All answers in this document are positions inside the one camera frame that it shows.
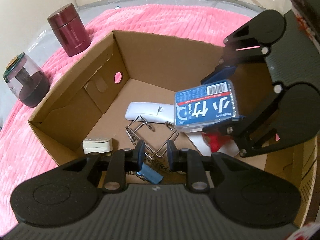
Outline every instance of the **blue and white package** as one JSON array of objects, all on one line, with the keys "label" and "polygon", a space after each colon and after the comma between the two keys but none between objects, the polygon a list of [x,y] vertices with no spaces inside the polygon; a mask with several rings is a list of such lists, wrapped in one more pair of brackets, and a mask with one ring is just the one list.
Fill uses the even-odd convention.
[{"label": "blue and white package", "polygon": [[174,125],[178,131],[201,131],[206,125],[236,116],[236,96],[230,80],[201,85],[175,94]]}]

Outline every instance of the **green jar lid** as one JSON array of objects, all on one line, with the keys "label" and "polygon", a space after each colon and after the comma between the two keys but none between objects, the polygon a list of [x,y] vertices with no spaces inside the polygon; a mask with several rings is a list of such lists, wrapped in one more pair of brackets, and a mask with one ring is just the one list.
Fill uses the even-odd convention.
[{"label": "green jar lid", "polygon": [[6,83],[9,83],[8,75],[11,73],[11,71],[19,64],[19,62],[23,59],[25,53],[22,52],[19,56],[14,57],[10,63],[5,68],[5,71],[3,73],[3,79]]}]

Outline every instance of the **gray ribbed surface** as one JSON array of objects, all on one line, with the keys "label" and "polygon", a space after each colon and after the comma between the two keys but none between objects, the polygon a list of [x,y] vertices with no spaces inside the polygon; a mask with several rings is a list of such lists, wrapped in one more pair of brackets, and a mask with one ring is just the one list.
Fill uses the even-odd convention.
[{"label": "gray ribbed surface", "polygon": [[183,185],[153,187],[129,185],[125,192],[103,197],[93,213],[73,225],[45,229],[20,224],[4,239],[283,240],[296,230],[293,225],[245,228],[223,217],[206,195],[190,193]]},{"label": "gray ribbed surface", "polygon": [[271,46],[271,53],[266,57],[271,79],[285,86],[311,83],[319,90],[320,54],[305,32],[299,30],[294,13],[289,11],[285,18],[284,36]]}]

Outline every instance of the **dark wooden floor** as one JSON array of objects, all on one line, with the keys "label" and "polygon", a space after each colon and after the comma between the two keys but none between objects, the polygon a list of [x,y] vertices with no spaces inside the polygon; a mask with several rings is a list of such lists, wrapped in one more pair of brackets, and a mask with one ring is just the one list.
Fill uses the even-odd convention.
[{"label": "dark wooden floor", "polygon": [[309,211],[306,217],[305,224],[315,221],[317,213],[320,206],[320,136],[318,137],[318,163],[317,163],[317,172],[316,172],[316,183],[313,190],[313,195],[309,207]]}]

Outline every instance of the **red thermos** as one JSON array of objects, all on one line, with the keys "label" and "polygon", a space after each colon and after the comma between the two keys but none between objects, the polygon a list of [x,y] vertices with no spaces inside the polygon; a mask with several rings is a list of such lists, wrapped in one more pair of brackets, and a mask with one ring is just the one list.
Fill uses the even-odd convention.
[{"label": "red thermos", "polygon": [[48,17],[48,22],[69,57],[90,46],[90,37],[72,3],[55,11]]}]

